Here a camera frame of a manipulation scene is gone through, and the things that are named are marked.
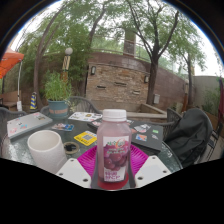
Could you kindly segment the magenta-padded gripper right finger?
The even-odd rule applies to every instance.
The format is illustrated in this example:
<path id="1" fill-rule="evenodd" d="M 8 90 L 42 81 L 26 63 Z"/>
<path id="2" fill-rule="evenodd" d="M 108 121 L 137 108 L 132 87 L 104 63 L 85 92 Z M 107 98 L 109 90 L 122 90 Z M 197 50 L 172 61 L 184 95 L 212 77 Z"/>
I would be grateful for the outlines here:
<path id="1" fill-rule="evenodd" d="M 130 150 L 130 187 L 140 188 L 171 174 L 155 155 L 148 156 L 132 145 Z"/>

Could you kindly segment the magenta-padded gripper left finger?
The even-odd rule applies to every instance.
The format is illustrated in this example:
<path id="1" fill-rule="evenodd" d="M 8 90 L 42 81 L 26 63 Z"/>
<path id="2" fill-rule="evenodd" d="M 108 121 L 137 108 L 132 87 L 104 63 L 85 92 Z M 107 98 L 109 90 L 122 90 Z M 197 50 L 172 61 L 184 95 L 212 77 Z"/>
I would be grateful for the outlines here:
<path id="1" fill-rule="evenodd" d="M 56 175 L 83 188 L 90 188 L 95 170 L 96 152 L 97 147 L 94 146 L 77 159 L 70 158 Z"/>

